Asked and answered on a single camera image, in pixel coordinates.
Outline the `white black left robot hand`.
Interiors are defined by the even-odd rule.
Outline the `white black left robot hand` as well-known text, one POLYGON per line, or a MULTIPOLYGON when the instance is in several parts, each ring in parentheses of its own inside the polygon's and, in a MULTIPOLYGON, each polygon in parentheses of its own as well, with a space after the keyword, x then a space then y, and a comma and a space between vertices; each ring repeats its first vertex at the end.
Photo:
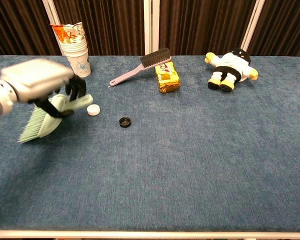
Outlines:
POLYGON ((70 101, 86 94, 86 82, 71 68, 55 61, 36 58, 1 69, 0 86, 12 91, 12 102, 35 104, 54 118, 71 116, 73 110, 58 110, 49 101, 65 85, 70 101))

